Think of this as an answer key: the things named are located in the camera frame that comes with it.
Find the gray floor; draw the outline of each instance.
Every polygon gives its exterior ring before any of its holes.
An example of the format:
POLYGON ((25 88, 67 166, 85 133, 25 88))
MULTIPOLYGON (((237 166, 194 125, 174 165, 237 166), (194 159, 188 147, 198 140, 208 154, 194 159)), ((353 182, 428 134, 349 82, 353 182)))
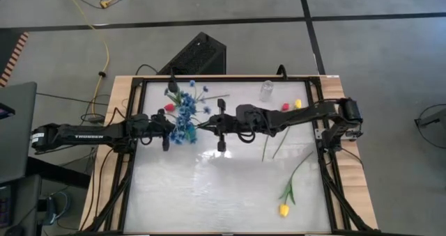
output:
MULTIPOLYGON (((19 1, 0 0, 0 27, 83 24, 69 0, 19 1)), ((308 3, 313 16, 446 11, 445 0, 308 3)), ((104 11, 81 6, 95 24, 302 16, 299 0, 124 0, 104 11)), ((326 72, 341 75, 346 94, 360 103, 365 119, 360 153, 378 225, 386 232, 442 235, 446 230, 446 152, 423 141, 413 124, 425 107, 445 102, 445 27, 444 18, 314 23, 326 72)), ((316 73, 302 22, 113 29, 103 31, 111 63, 101 93, 110 92, 114 76, 134 74, 142 63, 161 68, 200 31, 227 45, 228 74, 273 74, 280 63, 289 74, 316 73)), ((104 47, 92 31, 31 33, 9 84, 36 81, 40 92, 89 100, 104 62, 104 47)), ((39 96, 33 126, 78 123, 85 108, 39 96)), ((441 128, 425 132, 443 142, 441 128)), ((61 164, 86 153, 84 147, 41 158, 61 164)), ((85 192, 69 190, 82 209, 85 192)), ((62 224, 76 227, 79 214, 73 210, 62 224)))

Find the wooden board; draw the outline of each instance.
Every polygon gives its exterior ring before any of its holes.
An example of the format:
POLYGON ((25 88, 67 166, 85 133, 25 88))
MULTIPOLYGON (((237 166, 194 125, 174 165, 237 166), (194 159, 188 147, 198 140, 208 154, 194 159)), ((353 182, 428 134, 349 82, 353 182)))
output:
MULTIPOLYGON (((319 76, 319 75, 294 75, 296 77, 320 77, 322 83, 322 91, 324 98, 331 97, 344 97, 344 91, 341 86, 341 80, 338 76, 319 76)), ((112 118, 112 113, 115 107, 117 107, 122 113, 125 113, 128 103, 128 96, 130 94, 130 86, 132 83, 132 78, 134 76, 119 76, 115 78, 113 89, 111 91, 111 97, 109 106, 107 109, 106 122, 108 123, 112 118)), ((167 78, 168 76, 137 76, 137 77, 151 77, 151 78, 167 78)), ((281 77, 280 75, 194 75, 194 77, 281 77)), ((122 121, 121 117, 115 117, 113 123, 122 121)), ((355 142, 343 142, 342 146, 355 153, 359 156, 357 145, 355 142)), ((87 218, 85 227, 89 226, 93 221, 93 215, 95 214, 95 207, 98 202, 98 183, 99 183, 99 169, 104 161, 106 154, 109 152, 109 147, 102 145, 98 148, 98 156, 95 161, 94 173, 95 178, 95 188, 94 188, 94 199, 93 205, 90 211, 90 216, 87 218)), ((104 168, 102 170, 102 180, 100 188, 100 198, 98 204, 98 212, 102 210, 105 203, 109 200, 112 181, 114 176, 114 171, 116 167, 116 160, 118 155, 111 153, 105 162, 104 168)), ((339 173, 341 176, 341 181, 344 187, 344 193, 346 199, 352 205, 353 209, 364 219, 372 228, 377 228, 376 219, 373 207, 371 205, 369 190, 367 188, 367 182, 365 180, 364 171, 357 160, 347 155, 344 152, 337 153, 339 173)), ((126 169, 126 164, 123 165, 123 172, 126 169)), ((89 213, 89 208, 92 200, 93 193, 93 182, 90 183, 89 191, 87 193, 86 202, 84 205, 84 211, 82 214, 81 224, 86 219, 86 215, 89 213)), ((121 199, 115 204, 115 210, 113 215, 113 221, 111 224, 111 229, 117 229, 118 227, 118 216, 121 211, 121 199)), ((334 202, 334 210, 336 214, 337 221, 341 222, 340 208, 339 204, 334 202)))

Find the black box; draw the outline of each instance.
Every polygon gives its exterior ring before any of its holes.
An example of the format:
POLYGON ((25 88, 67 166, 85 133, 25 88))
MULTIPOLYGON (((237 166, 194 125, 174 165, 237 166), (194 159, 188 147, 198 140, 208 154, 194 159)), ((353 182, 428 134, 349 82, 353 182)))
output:
POLYGON ((226 74, 226 45, 199 33, 158 74, 169 75, 226 74))

